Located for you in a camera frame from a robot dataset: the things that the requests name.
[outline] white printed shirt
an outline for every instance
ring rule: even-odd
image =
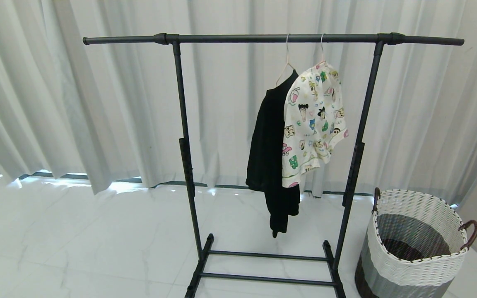
[[[348,136],[337,71],[327,62],[305,70],[294,81],[284,106],[282,186],[328,163],[335,145]]]

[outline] vertical pole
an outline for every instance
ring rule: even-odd
[[[202,260],[202,245],[200,241],[200,228],[198,228],[198,217],[195,205],[195,182],[193,179],[193,163],[191,162],[191,147],[189,144],[189,125],[187,123],[187,108],[185,104],[185,91],[183,89],[183,72],[181,70],[180,43],[172,42],[174,51],[174,62],[176,64],[176,80],[178,81],[178,94],[180,96],[181,124],[183,128],[183,138],[180,139],[181,160],[183,162],[183,173],[185,174],[185,184],[187,195],[189,196],[189,207],[191,208],[191,218],[193,219],[193,229],[195,230],[196,250],[198,260]]]
[[[371,105],[371,97],[373,96],[373,89],[375,87],[376,75],[378,73],[378,65],[382,50],[384,49],[384,41],[379,41],[375,44],[375,53],[373,54],[373,64],[371,65],[371,74],[367,83],[366,96],[364,99],[364,106],[362,107],[362,114],[360,116],[360,124],[358,125],[358,133],[356,134],[356,143],[354,144],[354,151],[352,153],[351,168],[349,170],[349,177],[347,178],[347,185],[345,193],[343,194],[343,218],[341,221],[340,235],[336,246],[335,261],[333,269],[337,270],[341,258],[341,250],[343,247],[343,240],[347,232],[347,224],[349,223],[349,215],[351,213],[352,199],[354,197],[354,190],[356,189],[356,180],[358,172],[360,171],[360,163],[364,153],[364,130],[366,127],[367,115],[369,114],[369,106]]]

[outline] brown handle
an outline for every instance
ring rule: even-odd
[[[373,203],[373,212],[378,211],[376,208],[376,203],[380,199],[380,189],[378,187],[375,187],[375,202]]]
[[[468,228],[469,226],[471,225],[474,225],[474,232],[472,233],[471,237],[469,238],[469,241],[467,241],[467,243],[465,243],[464,245],[462,245],[461,249],[464,249],[465,247],[466,248],[470,248],[471,245],[474,243],[474,241],[476,240],[476,237],[477,237],[477,221],[468,221],[464,224],[462,224],[460,226],[460,228],[458,229],[458,231],[460,230],[465,230],[466,228]]]

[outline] laundry basket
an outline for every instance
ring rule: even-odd
[[[475,230],[467,240],[465,229]],[[362,298],[439,298],[477,236],[442,199],[375,188],[354,279]]]

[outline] curtain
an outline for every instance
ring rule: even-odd
[[[0,0],[0,173],[85,172],[95,192],[130,177],[149,187],[184,180],[171,47],[82,44],[83,36],[160,32],[464,38],[462,47],[385,47],[357,192],[408,188],[458,202],[475,181],[475,0]],[[181,49],[195,181],[244,185],[257,111],[286,46]],[[289,54],[302,72],[322,50],[291,43]],[[341,75],[349,138],[307,174],[316,196],[345,189],[373,45],[326,43],[324,55]]]

